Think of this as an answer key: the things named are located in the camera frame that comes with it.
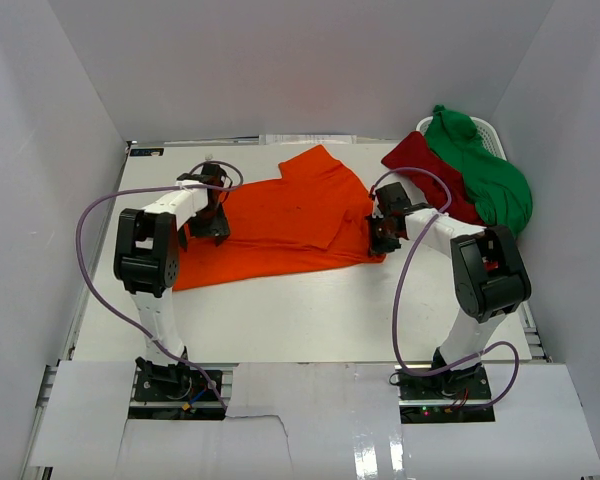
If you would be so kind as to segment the orange t shirt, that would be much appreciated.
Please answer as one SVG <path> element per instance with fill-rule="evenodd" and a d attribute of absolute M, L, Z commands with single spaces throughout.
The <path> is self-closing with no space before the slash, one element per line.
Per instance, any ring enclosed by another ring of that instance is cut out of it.
<path fill-rule="evenodd" d="M 224 204 L 230 235 L 191 238 L 175 290 L 377 264 L 369 253 L 368 190 L 322 146 L 280 163 L 280 178 L 249 183 Z"/>

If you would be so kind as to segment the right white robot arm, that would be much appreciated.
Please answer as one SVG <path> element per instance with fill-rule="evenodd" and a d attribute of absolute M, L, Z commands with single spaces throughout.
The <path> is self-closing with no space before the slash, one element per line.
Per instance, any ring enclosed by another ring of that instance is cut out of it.
<path fill-rule="evenodd" d="M 470 225 L 426 203 L 415 204 L 398 182 L 372 189 L 370 197 L 377 207 L 367 218 L 371 255 L 392 253 L 409 240 L 412 248 L 407 265 L 421 245 L 451 261 L 457 315 L 446 339 L 434 350 L 430 367 L 408 367 L 400 351 L 399 311 L 407 265 L 394 293 L 391 342 L 401 382 L 455 398 L 478 378 L 483 356 L 500 347 L 492 339 L 497 328 L 531 295 L 531 282 L 514 235 L 504 225 Z"/>

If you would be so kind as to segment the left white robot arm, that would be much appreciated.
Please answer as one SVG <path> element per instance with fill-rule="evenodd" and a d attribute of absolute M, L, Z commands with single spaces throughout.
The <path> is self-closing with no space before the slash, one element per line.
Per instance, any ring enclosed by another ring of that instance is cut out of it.
<path fill-rule="evenodd" d="M 114 275 L 130 294 L 141 327 L 149 332 L 138 366 L 160 371 L 157 387 L 171 399 L 185 396 L 192 378 L 177 365 L 187 357 L 173 305 L 180 252 L 192 238 L 211 239 L 218 246 L 229 237 L 221 193 L 231 187 L 220 164 L 205 162 L 180 175 L 175 190 L 119 215 Z"/>

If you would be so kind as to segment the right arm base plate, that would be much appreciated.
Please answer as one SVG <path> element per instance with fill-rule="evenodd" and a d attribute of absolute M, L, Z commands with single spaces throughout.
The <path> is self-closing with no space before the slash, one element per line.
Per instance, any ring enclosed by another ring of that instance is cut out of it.
<path fill-rule="evenodd" d="M 389 384 L 398 388 L 400 419 L 403 425 L 493 423 L 492 406 L 479 408 L 491 400 L 486 371 L 480 367 L 475 376 L 459 386 L 443 388 L 434 377 L 411 377 L 396 370 Z"/>

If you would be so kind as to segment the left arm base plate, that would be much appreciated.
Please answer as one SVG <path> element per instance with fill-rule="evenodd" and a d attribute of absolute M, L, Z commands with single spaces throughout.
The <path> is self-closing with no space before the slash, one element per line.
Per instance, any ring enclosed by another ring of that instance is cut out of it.
<path fill-rule="evenodd" d="M 208 370 L 211 384 L 225 402 L 231 396 L 232 374 Z M 222 421 L 225 410 L 202 375 L 185 372 L 176 383 L 159 381 L 140 369 L 136 370 L 128 408 L 130 420 Z"/>

